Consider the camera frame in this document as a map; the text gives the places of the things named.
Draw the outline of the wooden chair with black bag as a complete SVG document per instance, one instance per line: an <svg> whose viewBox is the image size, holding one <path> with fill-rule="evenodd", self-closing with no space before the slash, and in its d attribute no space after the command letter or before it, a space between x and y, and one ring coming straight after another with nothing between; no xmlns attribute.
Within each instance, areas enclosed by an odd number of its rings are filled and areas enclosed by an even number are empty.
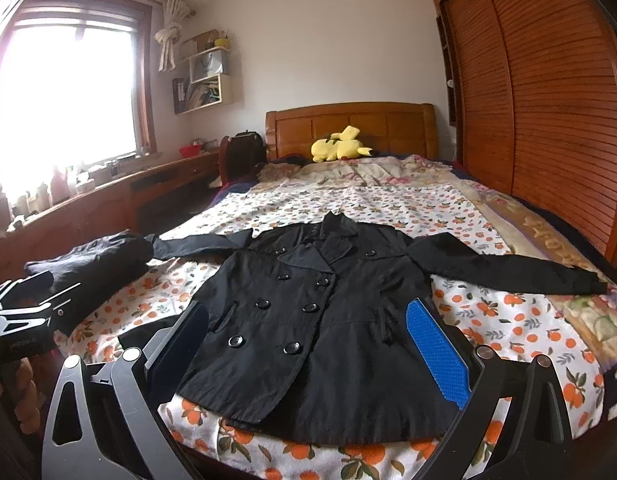
<svg viewBox="0 0 617 480"><path fill-rule="evenodd" d="M264 139L255 131L224 136L220 141L218 168L223 185L234 183L267 162Z"/></svg>

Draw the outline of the wooden desk counter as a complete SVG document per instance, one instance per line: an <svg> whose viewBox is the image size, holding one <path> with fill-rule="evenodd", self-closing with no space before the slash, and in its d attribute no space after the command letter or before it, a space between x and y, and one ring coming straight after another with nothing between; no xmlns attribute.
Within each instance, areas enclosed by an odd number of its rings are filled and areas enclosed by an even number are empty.
<svg viewBox="0 0 617 480"><path fill-rule="evenodd" d="M0 283L20 278L29 261L54 258L126 229L139 232L149 221L147 205L217 176L214 150L136 172L36 214L0 238Z"/></svg>

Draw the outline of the red bowl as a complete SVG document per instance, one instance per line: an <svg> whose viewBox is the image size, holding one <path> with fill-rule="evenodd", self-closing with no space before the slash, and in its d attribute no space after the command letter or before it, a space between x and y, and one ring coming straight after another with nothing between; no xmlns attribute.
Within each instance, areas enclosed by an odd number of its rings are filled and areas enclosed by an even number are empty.
<svg viewBox="0 0 617 480"><path fill-rule="evenodd" d="M179 149L179 154L182 158L190 158L200 155L202 146L199 144L189 144Z"/></svg>

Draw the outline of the yellow Pikachu plush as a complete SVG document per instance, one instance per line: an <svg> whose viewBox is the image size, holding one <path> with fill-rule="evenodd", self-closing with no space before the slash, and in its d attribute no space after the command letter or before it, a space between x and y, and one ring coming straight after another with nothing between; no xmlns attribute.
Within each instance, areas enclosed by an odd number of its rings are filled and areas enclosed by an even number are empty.
<svg viewBox="0 0 617 480"><path fill-rule="evenodd" d="M364 146L357 139L360 132L359 128L348 126L342 132L331 133L328 139L316 140L311 147L313 162L334 162L371 156L373 149Z"/></svg>

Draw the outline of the window with wooden frame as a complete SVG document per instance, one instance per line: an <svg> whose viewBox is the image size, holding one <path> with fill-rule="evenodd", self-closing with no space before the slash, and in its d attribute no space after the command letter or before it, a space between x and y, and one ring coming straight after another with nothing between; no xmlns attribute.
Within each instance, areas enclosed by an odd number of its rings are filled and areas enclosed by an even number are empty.
<svg viewBox="0 0 617 480"><path fill-rule="evenodd" d="M139 0L24 0L0 40L0 176L158 151L156 11Z"/></svg>

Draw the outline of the tied white curtain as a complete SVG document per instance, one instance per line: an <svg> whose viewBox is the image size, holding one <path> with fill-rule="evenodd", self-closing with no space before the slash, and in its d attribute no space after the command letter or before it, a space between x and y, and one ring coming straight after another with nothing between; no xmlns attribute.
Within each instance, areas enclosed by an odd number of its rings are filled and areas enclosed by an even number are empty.
<svg viewBox="0 0 617 480"><path fill-rule="evenodd" d="M163 26L154 35L160 46L159 71L175 70L175 44L182 32L182 22L189 18L192 9L186 0L164 0Z"/></svg>

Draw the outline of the wooden louvered wardrobe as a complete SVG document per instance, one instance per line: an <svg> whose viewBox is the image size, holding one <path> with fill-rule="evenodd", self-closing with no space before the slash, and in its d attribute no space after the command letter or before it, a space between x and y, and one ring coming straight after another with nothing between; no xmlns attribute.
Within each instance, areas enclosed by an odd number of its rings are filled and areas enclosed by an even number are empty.
<svg viewBox="0 0 617 480"><path fill-rule="evenodd" d="M433 0L458 155L617 264L617 36L594 0Z"/></svg>

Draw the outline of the white wall shelf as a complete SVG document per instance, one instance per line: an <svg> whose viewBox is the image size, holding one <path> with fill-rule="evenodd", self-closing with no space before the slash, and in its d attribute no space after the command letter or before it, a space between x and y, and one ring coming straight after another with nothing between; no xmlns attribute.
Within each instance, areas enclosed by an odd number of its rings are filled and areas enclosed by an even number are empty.
<svg viewBox="0 0 617 480"><path fill-rule="evenodd" d="M180 44L172 80L176 115L232 101L229 53L229 38L223 30L211 29Z"/></svg>

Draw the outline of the floral beige blanket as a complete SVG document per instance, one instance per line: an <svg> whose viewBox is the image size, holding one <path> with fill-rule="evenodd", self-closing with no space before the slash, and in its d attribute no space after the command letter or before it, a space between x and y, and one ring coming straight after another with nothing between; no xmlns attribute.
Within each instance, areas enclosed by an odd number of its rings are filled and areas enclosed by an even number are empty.
<svg viewBox="0 0 617 480"><path fill-rule="evenodd" d="M481 254L546 259L610 278L594 263L595 250L570 226L419 156L304 167L270 164L253 191L272 207L264 218L274 226L341 212L411 237L449 232ZM578 361L595 363L617 379L615 283L601 296L542 298L438 278L435 297L446 318L461 324L473 341L491 342L518 358L545 352L566 370L574 370Z"/></svg>

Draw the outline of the black double-breasted coat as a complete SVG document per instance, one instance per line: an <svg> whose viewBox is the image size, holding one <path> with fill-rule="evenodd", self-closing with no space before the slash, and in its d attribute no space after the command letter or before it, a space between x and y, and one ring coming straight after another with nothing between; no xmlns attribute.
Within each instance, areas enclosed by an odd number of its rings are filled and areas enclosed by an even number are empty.
<svg viewBox="0 0 617 480"><path fill-rule="evenodd" d="M254 234L152 238L160 260L221 255L194 293L209 332L178 386L236 426L294 442L345 445L431 439L446 401L406 327L411 301L433 309L443 276L499 292L597 295L592 272L523 256L487 256L447 233L327 214Z"/></svg>

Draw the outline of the folded black garment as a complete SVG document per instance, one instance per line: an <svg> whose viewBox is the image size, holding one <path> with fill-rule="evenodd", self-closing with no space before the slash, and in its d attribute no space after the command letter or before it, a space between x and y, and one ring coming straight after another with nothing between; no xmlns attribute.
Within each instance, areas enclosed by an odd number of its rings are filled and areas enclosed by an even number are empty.
<svg viewBox="0 0 617 480"><path fill-rule="evenodd" d="M66 336L124 286L141 278L153 258L150 240L126 230L76 246L56 258L24 264L28 275L49 272L50 296L69 303L54 315L55 330Z"/></svg>

